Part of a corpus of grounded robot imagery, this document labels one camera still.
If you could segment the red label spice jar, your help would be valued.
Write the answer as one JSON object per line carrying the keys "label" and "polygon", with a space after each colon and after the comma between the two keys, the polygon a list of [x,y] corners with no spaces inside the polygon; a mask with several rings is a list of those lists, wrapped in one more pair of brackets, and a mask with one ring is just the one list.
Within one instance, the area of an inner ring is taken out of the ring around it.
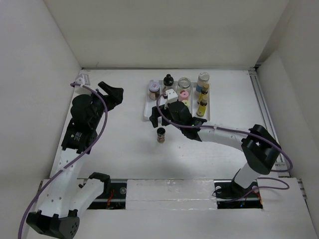
{"label": "red label spice jar", "polygon": [[156,100],[160,95],[160,84],[156,81],[149,82],[149,98]]}

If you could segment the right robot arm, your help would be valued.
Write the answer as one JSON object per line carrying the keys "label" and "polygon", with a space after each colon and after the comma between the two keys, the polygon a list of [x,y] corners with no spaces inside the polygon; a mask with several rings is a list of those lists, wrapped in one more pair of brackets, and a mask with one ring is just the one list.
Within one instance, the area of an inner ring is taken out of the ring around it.
{"label": "right robot arm", "polygon": [[179,101],[153,107],[149,117],[153,127],[158,127],[159,118],[162,118],[163,126],[171,124],[177,127],[188,139],[218,143],[244,153],[244,166],[236,172],[229,184],[216,192],[223,199],[233,200],[247,194],[259,176],[270,174],[281,153],[280,145],[263,126],[256,124],[247,131],[224,128],[193,117],[188,107]]}

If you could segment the yellow bottle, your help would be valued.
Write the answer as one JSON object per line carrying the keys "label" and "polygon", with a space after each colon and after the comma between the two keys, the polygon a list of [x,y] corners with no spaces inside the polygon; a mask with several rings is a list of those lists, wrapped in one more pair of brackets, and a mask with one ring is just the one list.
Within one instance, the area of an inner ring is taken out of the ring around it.
{"label": "yellow bottle", "polygon": [[199,95],[199,98],[198,98],[198,101],[197,103],[200,104],[201,100],[202,100],[202,97],[207,95],[208,93],[208,90],[209,90],[209,84],[208,83],[205,83],[202,87],[202,90],[200,92],[200,95]]}
{"label": "yellow bottle", "polygon": [[197,112],[196,112],[196,114],[199,117],[203,117],[205,115],[207,102],[208,102],[208,97],[203,96],[199,102],[199,107],[198,107]]}

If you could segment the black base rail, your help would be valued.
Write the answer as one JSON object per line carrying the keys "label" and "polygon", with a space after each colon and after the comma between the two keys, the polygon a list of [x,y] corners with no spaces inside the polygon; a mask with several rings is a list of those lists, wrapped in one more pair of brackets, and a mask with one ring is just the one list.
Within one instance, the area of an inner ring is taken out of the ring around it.
{"label": "black base rail", "polygon": [[262,209],[261,196],[227,195],[228,181],[213,179],[113,180],[107,195],[99,196],[90,209],[208,211],[216,209]]}

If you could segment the yellow-green lid spice jar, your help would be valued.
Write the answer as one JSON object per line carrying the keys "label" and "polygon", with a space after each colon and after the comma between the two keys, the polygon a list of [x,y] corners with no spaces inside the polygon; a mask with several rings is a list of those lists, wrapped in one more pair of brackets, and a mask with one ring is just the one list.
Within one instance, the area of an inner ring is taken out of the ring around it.
{"label": "yellow-green lid spice jar", "polygon": [[190,109],[190,102],[188,100],[183,100],[182,102],[185,106],[187,106]]}

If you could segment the pink lid spice jar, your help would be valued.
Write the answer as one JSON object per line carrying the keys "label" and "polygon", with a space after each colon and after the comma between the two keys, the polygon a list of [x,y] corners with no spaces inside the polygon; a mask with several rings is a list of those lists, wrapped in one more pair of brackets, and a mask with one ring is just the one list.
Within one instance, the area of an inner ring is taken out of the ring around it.
{"label": "pink lid spice jar", "polygon": [[180,102],[188,101],[189,100],[189,91],[186,91],[186,90],[180,91],[179,94],[178,94],[178,100]]}

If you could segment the white divided organizer tray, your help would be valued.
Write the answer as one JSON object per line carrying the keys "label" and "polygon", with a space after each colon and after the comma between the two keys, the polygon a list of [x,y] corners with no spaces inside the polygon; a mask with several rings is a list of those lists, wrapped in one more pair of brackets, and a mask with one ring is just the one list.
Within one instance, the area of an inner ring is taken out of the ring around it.
{"label": "white divided organizer tray", "polygon": [[[154,81],[154,80],[150,80],[146,86],[146,99],[145,99],[145,107],[144,107],[144,120],[149,121],[149,117],[152,114],[152,108],[156,106],[156,101],[151,99],[149,97],[150,91],[149,91],[149,86],[151,85],[151,83],[153,82],[158,82],[159,85],[159,90],[160,93],[162,93],[162,85],[163,85],[163,80],[159,80],[159,81]],[[198,117],[197,115],[197,111],[198,111],[198,107],[199,104],[197,103],[200,93],[196,91],[196,82],[191,82],[190,83],[190,93],[189,93],[189,97],[188,97],[188,101],[189,101],[189,111],[192,114],[193,117]],[[202,119],[206,119],[208,121],[210,121],[211,118],[211,113],[210,113],[210,88],[208,89],[208,93],[207,95],[207,106],[206,106],[206,111],[204,116],[202,116]]]}

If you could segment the black dome lid jar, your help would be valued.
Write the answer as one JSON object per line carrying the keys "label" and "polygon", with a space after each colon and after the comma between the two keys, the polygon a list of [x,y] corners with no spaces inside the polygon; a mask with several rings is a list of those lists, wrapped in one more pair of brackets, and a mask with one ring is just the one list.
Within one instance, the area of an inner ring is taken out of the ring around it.
{"label": "black dome lid jar", "polygon": [[172,89],[174,86],[174,79],[171,74],[167,74],[162,83],[162,92],[164,93],[166,90]]}

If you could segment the blue label white bottle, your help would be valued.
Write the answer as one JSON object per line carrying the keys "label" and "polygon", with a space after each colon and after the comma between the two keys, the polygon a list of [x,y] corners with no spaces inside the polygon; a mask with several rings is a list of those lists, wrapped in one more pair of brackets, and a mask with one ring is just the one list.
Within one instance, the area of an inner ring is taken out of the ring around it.
{"label": "blue label white bottle", "polygon": [[204,84],[208,83],[209,79],[210,79],[209,73],[207,73],[207,72],[199,73],[196,87],[195,87],[197,93],[201,92]]}

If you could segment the small dark pepper bottle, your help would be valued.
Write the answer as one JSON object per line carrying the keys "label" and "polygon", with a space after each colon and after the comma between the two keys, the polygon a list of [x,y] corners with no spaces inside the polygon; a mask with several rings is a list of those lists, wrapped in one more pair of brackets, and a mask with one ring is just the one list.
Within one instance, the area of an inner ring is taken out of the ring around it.
{"label": "small dark pepper bottle", "polygon": [[157,129],[157,142],[164,143],[166,130],[163,127]]}

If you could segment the glass jar beige powder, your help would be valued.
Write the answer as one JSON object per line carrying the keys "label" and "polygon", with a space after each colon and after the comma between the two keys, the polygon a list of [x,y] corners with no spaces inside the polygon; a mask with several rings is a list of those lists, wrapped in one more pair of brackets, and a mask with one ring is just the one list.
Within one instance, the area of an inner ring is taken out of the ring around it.
{"label": "glass jar beige powder", "polygon": [[182,77],[178,80],[177,89],[176,89],[176,92],[178,95],[180,95],[182,91],[187,91],[190,95],[191,89],[192,89],[192,83],[189,78]]}

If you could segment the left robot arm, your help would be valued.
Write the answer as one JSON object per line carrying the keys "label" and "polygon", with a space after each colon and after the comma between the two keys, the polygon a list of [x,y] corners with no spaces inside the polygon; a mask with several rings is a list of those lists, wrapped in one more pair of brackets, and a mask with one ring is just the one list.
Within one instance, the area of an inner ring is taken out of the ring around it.
{"label": "left robot arm", "polygon": [[55,174],[39,190],[48,190],[45,200],[35,212],[27,211],[25,222],[38,234],[56,239],[72,239],[76,235],[81,215],[98,197],[113,195],[111,178],[94,172],[87,182],[77,185],[78,175],[105,130],[108,112],[122,103],[124,90],[105,82],[98,86],[101,94],[88,86],[72,83],[75,90],[85,93],[72,100],[71,119],[61,144],[59,164]]}

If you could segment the aluminium side rail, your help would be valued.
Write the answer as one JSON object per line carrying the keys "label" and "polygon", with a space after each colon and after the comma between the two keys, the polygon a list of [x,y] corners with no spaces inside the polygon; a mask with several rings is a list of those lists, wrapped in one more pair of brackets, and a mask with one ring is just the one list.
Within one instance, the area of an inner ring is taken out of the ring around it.
{"label": "aluminium side rail", "polygon": [[[264,127],[270,133],[270,135],[277,142],[279,142],[274,125],[273,125],[273,122],[272,122],[272,119],[271,119],[271,116],[270,116],[270,112],[268,110],[268,107],[267,107],[267,104],[266,104],[266,101],[265,101],[265,98],[264,98],[264,95],[262,92],[262,88],[261,88],[261,84],[260,84],[259,79],[258,79],[257,71],[255,68],[250,68],[248,70],[248,73],[249,73],[252,87],[253,87],[253,90],[254,90],[254,93],[255,93],[255,96],[257,99],[257,103],[258,103],[260,112],[261,112]],[[282,155],[280,155],[276,160],[275,170],[285,170],[285,169],[288,169],[288,167],[289,167],[289,163],[286,161],[286,159]]]}

